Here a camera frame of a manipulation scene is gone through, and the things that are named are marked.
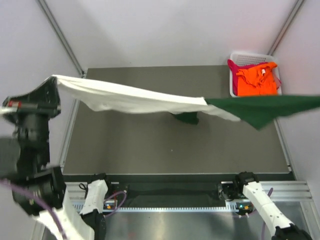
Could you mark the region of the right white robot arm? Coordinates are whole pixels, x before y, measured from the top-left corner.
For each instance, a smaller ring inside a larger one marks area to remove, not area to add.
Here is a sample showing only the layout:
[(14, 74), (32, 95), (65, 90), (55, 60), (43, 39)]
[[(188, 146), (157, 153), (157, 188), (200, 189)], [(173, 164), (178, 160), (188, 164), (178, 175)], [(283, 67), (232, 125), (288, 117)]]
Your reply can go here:
[(273, 240), (310, 240), (311, 236), (287, 218), (271, 200), (258, 177), (252, 172), (241, 172), (233, 180), (233, 192), (247, 198), (265, 222)]

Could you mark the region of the white and green t-shirt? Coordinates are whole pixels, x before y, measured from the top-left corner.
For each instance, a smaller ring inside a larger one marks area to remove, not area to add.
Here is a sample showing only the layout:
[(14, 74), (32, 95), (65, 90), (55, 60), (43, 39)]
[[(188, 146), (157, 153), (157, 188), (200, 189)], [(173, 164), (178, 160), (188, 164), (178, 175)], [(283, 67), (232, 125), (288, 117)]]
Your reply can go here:
[(93, 111), (118, 111), (127, 114), (168, 112), (176, 119), (196, 125), (197, 114), (224, 120), (244, 121), (256, 130), (274, 119), (319, 108), (318, 95), (267, 95), (249, 97), (187, 97), (145, 90), (106, 81), (64, 75), (55, 76), (61, 89)]

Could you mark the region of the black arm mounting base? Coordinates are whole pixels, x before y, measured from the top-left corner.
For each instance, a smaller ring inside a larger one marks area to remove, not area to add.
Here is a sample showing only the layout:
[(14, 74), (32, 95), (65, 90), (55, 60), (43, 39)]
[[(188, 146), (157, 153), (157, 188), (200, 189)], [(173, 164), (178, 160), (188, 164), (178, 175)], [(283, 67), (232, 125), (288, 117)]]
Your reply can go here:
[(211, 200), (245, 199), (236, 174), (110, 175), (111, 189), (128, 199), (140, 196), (206, 196)]

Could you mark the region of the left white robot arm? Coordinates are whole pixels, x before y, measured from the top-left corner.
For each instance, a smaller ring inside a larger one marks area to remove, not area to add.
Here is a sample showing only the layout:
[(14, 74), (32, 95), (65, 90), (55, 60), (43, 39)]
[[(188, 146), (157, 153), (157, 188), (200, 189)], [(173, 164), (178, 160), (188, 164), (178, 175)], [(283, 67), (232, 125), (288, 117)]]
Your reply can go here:
[(72, 204), (60, 166), (50, 166), (49, 122), (61, 113), (58, 87), (79, 78), (52, 75), (29, 93), (7, 97), (1, 116), (15, 126), (0, 139), (0, 182), (13, 201), (58, 240), (103, 240), (103, 205), (114, 191), (104, 173), (92, 175), (84, 187), (81, 211)]

